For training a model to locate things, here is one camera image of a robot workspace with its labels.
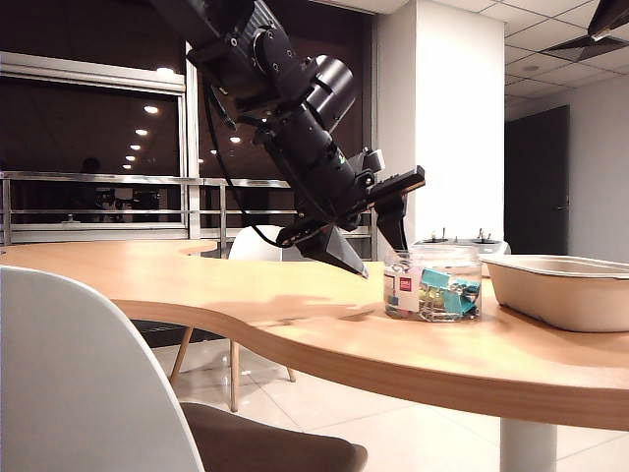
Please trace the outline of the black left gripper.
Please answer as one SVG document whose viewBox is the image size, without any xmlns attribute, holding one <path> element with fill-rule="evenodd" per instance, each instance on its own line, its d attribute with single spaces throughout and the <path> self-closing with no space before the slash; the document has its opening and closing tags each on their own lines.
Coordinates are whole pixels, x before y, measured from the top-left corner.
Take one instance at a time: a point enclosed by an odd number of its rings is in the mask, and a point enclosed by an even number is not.
<svg viewBox="0 0 629 472">
<path fill-rule="evenodd" d="M 368 279 L 368 269 L 337 227 L 354 230 L 360 214 L 372 208 L 377 213 L 376 226 L 391 248 L 407 251 L 406 195 L 424 186 L 425 170 L 418 165 L 381 182 L 376 182 L 373 173 L 366 170 L 356 174 L 349 187 L 333 196 L 334 186 L 340 182 L 338 175 L 331 175 L 329 179 L 316 177 L 310 184 L 294 184 L 292 188 L 302 204 L 304 216 L 284 227 L 277 241 L 288 246 L 297 245 L 304 258 Z"/>
</svg>

